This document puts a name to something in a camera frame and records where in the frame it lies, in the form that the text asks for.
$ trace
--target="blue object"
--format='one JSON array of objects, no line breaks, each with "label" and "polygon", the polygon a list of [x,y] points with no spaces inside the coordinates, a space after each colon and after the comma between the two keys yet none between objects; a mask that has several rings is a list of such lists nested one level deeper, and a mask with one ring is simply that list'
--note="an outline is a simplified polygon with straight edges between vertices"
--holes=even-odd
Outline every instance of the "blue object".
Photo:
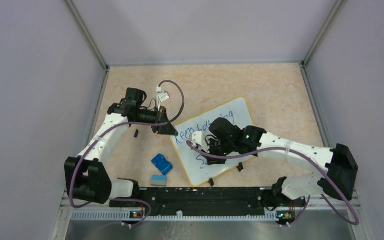
[{"label": "blue object", "polygon": [[167,187],[167,176],[153,175],[151,177],[151,186]]},{"label": "blue object", "polygon": [[155,156],[151,162],[164,176],[173,169],[173,165],[162,154]]}]

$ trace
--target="whiteboard stand foot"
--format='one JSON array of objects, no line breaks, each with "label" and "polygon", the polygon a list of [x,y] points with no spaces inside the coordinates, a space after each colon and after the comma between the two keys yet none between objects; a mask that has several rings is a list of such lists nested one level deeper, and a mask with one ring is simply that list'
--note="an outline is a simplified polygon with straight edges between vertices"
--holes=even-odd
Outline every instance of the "whiteboard stand foot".
[{"label": "whiteboard stand foot", "polygon": [[240,162],[236,168],[239,172],[241,172],[242,170],[244,170],[244,165],[242,164],[242,162]]},{"label": "whiteboard stand foot", "polygon": [[214,186],[214,181],[213,181],[212,178],[210,178],[210,179],[208,180],[208,183],[209,183],[209,185],[210,185],[211,187]]}]

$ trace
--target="beige table surface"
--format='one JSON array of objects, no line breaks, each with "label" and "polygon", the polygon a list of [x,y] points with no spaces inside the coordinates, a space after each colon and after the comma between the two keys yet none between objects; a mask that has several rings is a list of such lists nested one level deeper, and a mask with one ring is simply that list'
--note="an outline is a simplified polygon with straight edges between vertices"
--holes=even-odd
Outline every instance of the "beige table surface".
[{"label": "beige table surface", "polygon": [[[127,88],[144,90],[148,106],[155,97],[156,86],[163,80],[173,80],[185,95],[179,124],[229,100],[243,96],[256,127],[303,144],[323,146],[304,80],[297,63],[222,64],[222,65],[161,65],[111,67],[106,84],[96,131],[104,122],[109,106],[126,95]],[[173,118],[182,103],[177,88],[163,84],[170,99],[163,103],[168,118]],[[135,130],[139,135],[134,138]],[[110,178],[126,178],[149,187],[152,175],[160,175],[151,163],[163,154],[173,164],[168,176],[168,187],[191,187],[169,136],[153,134],[151,127],[132,127],[123,134],[110,157],[106,170]],[[279,160],[255,157],[214,178],[215,187],[271,186],[278,178],[307,173],[297,166]]]}]

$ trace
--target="whiteboard yellow edge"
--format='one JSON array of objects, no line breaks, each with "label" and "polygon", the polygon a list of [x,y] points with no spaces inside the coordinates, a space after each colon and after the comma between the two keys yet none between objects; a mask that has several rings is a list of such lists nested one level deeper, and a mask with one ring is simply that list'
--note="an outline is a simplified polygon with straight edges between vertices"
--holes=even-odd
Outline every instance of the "whiteboard yellow edge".
[{"label": "whiteboard yellow edge", "polygon": [[[211,108],[210,110],[204,111],[204,112],[202,112],[202,113],[200,113],[200,114],[197,114],[197,115],[195,115],[195,116],[193,116],[193,117],[190,117],[190,118],[188,118],[188,119],[186,119],[186,120],[184,120],[184,121],[182,121],[182,122],[180,122],[180,123],[177,123],[177,124],[175,125],[175,127],[179,126],[180,124],[186,123],[187,121],[189,121],[189,120],[191,120],[191,119],[194,119],[194,118],[196,118],[196,117],[198,117],[198,116],[201,116],[201,115],[203,115],[203,114],[206,114],[206,113],[208,113],[209,111],[212,111],[212,110],[214,110],[214,109],[216,109],[216,108],[218,108],[218,107],[220,107],[220,106],[223,106],[223,105],[228,104],[228,103],[230,103],[230,102],[232,102],[232,101],[235,101],[236,99],[239,99],[239,98],[243,98],[243,99],[245,100],[246,107],[248,108],[248,110],[249,110],[249,115],[251,116],[252,125],[254,125],[254,118],[253,118],[253,114],[251,113],[251,110],[250,110],[250,108],[249,108],[248,100],[247,100],[247,98],[245,98],[244,96],[241,95],[241,96],[235,97],[235,98],[233,98],[233,99],[231,99],[231,100],[229,100],[229,101],[227,101],[227,102],[221,103],[221,104],[219,104],[219,105],[217,105],[217,106]],[[171,144],[173,144],[173,148],[174,148],[174,150],[176,151],[177,157],[178,157],[178,159],[179,159],[179,161],[180,161],[181,166],[183,167],[184,173],[186,173],[187,180],[189,180],[190,185],[191,185],[192,187],[194,187],[194,188],[197,188],[197,187],[199,187],[199,186],[201,186],[201,185],[203,185],[203,184],[205,184],[205,183],[208,183],[208,181],[203,181],[203,182],[201,182],[201,183],[198,184],[198,185],[194,185],[194,184],[192,184],[191,179],[189,178],[188,172],[186,171],[185,165],[183,165],[183,162],[180,160],[181,157],[180,157],[180,155],[179,155],[179,151],[178,151],[177,148],[176,148],[175,142],[173,141],[173,138],[170,137],[170,141],[171,141]],[[245,162],[248,162],[249,160],[251,160],[251,159],[253,159],[253,158],[255,158],[255,156],[254,156],[254,157],[251,157],[250,159],[247,159],[247,160],[243,161],[242,164],[244,164]],[[218,176],[220,176],[220,175],[222,175],[222,174],[224,174],[224,173],[227,173],[227,172],[231,171],[232,169],[237,168],[238,166],[239,166],[239,164],[236,165],[236,166],[234,166],[234,167],[232,167],[232,168],[229,168],[229,169],[225,170],[224,172],[222,172],[222,173],[220,173],[220,174],[217,174],[217,175],[213,176],[212,179],[215,179],[215,178],[217,178]]]}]

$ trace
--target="gray wall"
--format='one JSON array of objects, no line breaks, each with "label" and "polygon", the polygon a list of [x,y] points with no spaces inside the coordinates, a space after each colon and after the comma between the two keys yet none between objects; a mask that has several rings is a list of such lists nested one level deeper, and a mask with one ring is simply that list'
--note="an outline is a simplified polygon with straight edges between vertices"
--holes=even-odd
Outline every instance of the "gray wall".
[{"label": "gray wall", "polygon": [[309,65],[334,142],[348,145],[375,239],[384,239],[384,0],[349,0]]},{"label": "gray wall", "polygon": [[302,61],[336,0],[74,0],[109,65]]},{"label": "gray wall", "polygon": [[0,239],[49,239],[103,71],[62,0],[0,0]]}]

